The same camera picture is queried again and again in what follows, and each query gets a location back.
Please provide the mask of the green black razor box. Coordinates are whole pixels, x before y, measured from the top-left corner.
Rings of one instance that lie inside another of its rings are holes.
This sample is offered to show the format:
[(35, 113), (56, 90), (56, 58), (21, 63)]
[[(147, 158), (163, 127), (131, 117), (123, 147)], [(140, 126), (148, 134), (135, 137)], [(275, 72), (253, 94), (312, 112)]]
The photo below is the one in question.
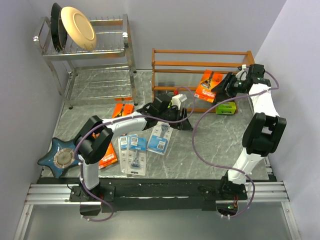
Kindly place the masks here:
[(167, 92), (166, 94), (170, 97), (170, 102), (169, 102), (169, 104), (168, 104), (168, 106), (167, 106), (167, 108), (170, 109), (171, 106), (172, 106), (172, 104), (173, 104), (173, 103), (172, 103), (172, 98), (175, 96), (175, 94), (174, 94), (173, 91)]
[(215, 108), (215, 113), (217, 115), (233, 115), (236, 113), (236, 110), (237, 110), (236, 103), (233, 101), (230, 101), (230, 102), (225, 102), (218, 105)]

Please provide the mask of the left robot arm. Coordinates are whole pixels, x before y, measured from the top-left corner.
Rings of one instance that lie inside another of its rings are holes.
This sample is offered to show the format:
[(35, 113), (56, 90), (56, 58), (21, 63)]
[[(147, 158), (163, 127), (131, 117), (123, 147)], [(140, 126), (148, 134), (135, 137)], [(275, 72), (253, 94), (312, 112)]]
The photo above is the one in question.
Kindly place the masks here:
[(126, 116), (106, 120), (96, 115), (90, 117), (73, 139), (74, 157), (80, 160), (81, 195), (88, 201), (99, 196), (98, 163), (113, 138), (151, 129), (159, 122), (168, 123), (173, 129), (192, 130), (187, 109), (182, 107), (186, 100), (186, 95), (181, 93), (174, 96), (160, 94), (153, 102)]

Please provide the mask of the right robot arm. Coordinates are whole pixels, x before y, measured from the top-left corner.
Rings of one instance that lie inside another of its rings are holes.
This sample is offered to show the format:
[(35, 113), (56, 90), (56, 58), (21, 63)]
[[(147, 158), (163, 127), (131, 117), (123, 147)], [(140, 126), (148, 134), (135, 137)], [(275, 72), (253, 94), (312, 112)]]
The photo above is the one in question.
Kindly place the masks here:
[(212, 89), (217, 95), (235, 100), (236, 96), (247, 94), (254, 115), (242, 137), (242, 151), (231, 169), (221, 179), (219, 195), (224, 199), (235, 199), (245, 192), (247, 175), (270, 153), (274, 153), (280, 143), (287, 120), (280, 117), (275, 109), (269, 79), (264, 77), (262, 64), (251, 64), (248, 70), (243, 65), (238, 73), (229, 72)]

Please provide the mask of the wooden two-tier shelf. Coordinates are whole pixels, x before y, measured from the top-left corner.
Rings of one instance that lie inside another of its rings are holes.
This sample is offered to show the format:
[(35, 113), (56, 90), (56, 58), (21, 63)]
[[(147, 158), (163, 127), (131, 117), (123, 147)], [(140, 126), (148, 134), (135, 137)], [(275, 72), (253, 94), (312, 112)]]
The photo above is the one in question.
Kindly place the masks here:
[(160, 93), (174, 93), (186, 86), (195, 91), (205, 70), (219, 74), (235, 72), (237, 67), (255, 63), (254, 55), (247, 51), (205, 51), (152, 49), (152, 97)]

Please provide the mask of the orange Fusion5 razor box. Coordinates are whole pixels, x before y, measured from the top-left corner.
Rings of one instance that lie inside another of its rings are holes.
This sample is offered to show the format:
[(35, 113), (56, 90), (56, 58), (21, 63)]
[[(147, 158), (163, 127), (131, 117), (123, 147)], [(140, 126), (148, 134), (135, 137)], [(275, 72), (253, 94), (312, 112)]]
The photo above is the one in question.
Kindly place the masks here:
[(212, 91), (222, 80), (223, 74), (206, 69), (195, 90), (194, 97), (213, 103), (216, 98), (216, 92)]

